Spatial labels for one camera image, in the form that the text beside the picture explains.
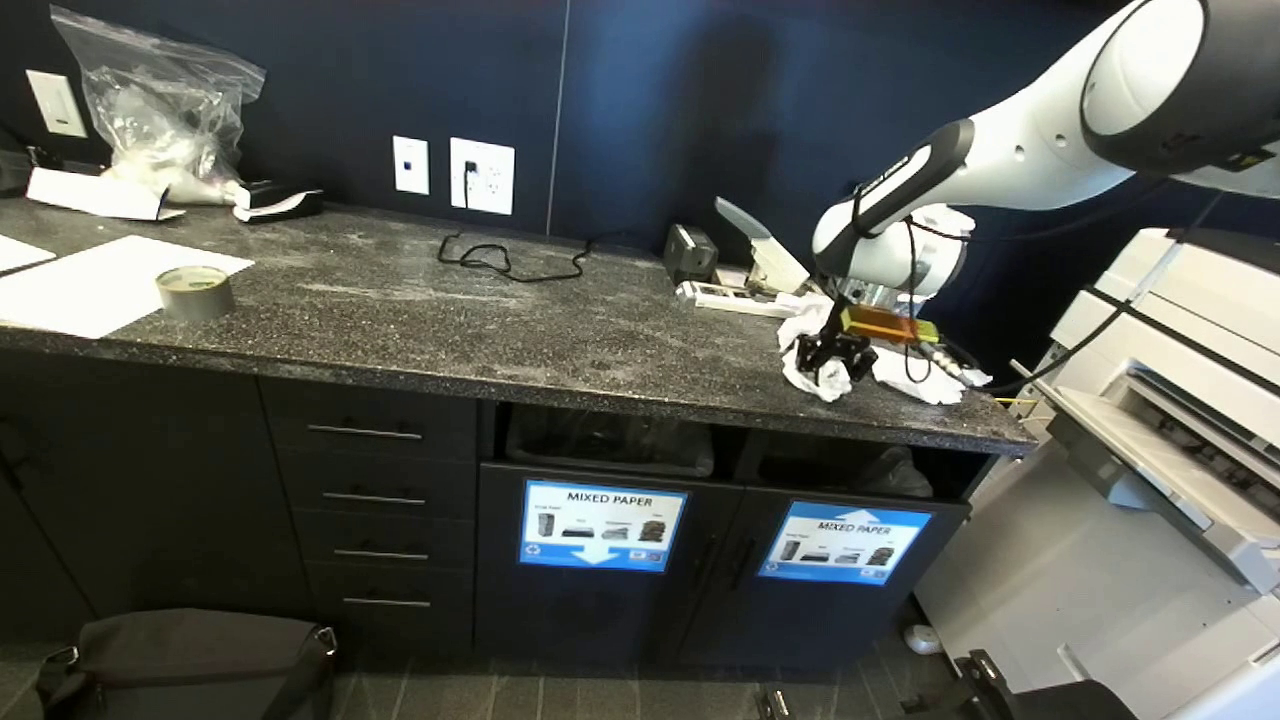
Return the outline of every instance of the bag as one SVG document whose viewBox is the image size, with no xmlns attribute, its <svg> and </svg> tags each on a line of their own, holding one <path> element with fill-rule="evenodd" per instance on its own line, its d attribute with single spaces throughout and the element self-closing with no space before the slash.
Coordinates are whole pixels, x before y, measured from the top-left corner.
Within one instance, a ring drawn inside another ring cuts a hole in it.
<svg viewBox="0 0 1280 720">
<path fill-rule="evenodd" d="M 130 611 L 81 629 L 39 672 L 47 720 L 325 720 L 337 634 L 238 611 Z"/>
</svg>

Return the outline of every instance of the tile floor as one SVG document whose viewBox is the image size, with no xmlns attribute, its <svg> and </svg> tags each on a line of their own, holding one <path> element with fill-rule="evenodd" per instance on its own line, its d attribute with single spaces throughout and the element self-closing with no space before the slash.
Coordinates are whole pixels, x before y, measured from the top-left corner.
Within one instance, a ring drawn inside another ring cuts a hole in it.
<svg viewBox="0 0 1280 720">
<path fill-rule="evenodd" d="M 0 647 L 0 720 L 39 720 L 27 687 L 47 647 Z M 953 679 L 942 659 L 897 634 L 825 679 L 785 679 L 795 720 L 897 720 Z M 599 679 L 599 674 L 423 674 L 413 662 L 361 667 L 337 683 L 337 720 L 756 720 L 761 679 Z"/>
</svg>

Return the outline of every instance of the granite countertop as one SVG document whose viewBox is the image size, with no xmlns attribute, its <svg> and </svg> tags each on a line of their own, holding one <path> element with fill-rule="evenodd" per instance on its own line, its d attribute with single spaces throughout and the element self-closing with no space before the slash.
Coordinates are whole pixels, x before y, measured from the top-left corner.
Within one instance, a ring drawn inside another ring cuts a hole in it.
<svg viewBox="0 0 1280 720">
<path fill-rule="evenodd" d="M 0 346 L 178 362 L 278 380 L 420 386 L 444 397 L 646 413 L 733 428 L 900 441 L 1025 456 L 1031 435 L 988 397 L 928 409 L 878 384 L 820 403 L 779 375 L 776 321 L 673 300 L 657 260 L 592 250 L 584 278 L 507 285 L 435 260 L 448 223 L 328 208 L 278 223 L 236 223 L 194 208 L 177 223 L 120 223 L 0 199 L 0 234 L 81 250 L 115 234 L 253 255 L 236 313 L 193 324 L 154 313 L 107 339 L 0 327 Z M 505 240 L 515 272 L 562 272 L 576 242 Z"/>
</svg>

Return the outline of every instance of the robotic arm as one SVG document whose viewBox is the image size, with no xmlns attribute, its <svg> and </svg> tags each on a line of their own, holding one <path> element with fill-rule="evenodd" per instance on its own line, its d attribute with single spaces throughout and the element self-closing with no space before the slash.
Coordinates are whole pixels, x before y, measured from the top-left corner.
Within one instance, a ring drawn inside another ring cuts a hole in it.
<svg viewBox="0 0 1280 720">
<path fill-rule="evenodd" d="M 930 300 L 972 219 L 1066 208 L 1129 174 L 1280 194 L 1280 0 L 1132 0 L 1025 91 L 930 130 L 833 203 L 816 268 L 864 305 Z"/>
</svg>

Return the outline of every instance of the wall outlet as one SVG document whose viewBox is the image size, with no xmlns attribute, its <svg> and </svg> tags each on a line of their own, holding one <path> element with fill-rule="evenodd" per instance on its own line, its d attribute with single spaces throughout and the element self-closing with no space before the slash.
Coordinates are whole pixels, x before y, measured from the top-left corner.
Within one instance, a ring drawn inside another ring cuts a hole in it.
<svg viewBox="0 0 1280 720">
<path fill-rule="evenodd" d="M 51 134 L 86 134 L 69 75 L 27 66 L 27 85 Z"/>
<path fill-rule="evenodd" d="M 427 141 L 393 134 L 393 174 L 396 174 L 396 190 L 432 194 Z"/>
<path fill-rule="evenodd" d="M 451 208 L 513 215 L 515 203 L 515 148 L 448 141 L 448 199 Z"/>
</svg>

